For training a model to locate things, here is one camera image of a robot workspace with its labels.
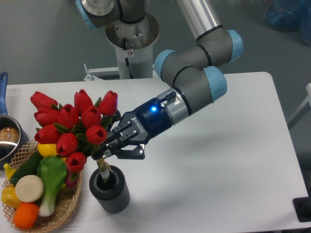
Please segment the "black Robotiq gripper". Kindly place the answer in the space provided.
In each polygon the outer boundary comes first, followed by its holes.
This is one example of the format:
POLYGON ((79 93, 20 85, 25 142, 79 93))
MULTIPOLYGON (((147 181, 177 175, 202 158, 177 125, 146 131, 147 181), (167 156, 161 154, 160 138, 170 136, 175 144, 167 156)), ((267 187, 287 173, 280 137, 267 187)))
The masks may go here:
POLYGON ((104 155, 107 157, 115 155, 121 160, 143 160, 145 144, 173 125, 165 104, 171 103, 174 99, 175 96, 152 98, 122 116, 117 110, 106 128, 109 133, 104 155), (115 122, 118 122, 118 125, 111 130, 115 122), (137 146, 132 150, 122 149, 128 145, 137 146))

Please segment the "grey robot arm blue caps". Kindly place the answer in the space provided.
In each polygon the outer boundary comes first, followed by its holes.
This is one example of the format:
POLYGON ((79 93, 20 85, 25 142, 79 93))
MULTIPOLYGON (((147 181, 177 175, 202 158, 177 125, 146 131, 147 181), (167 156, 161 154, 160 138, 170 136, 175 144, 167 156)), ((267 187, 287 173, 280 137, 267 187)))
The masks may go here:
POLYGON ((114 117, 117 127, 93 154, 143 159, 144 146, 227 92, 219 66, 239 58, 241 36, 225 30, 208 0, 181 0, 179 6, 196 40, 182 53, 164 50, 153 57, 159 35, 156 19, 142 0, 78 0, 77 8, 90 28, 105 27, 114 46, 121 79, 151 78, 156 73, 169 89, 133 111, 114 117))

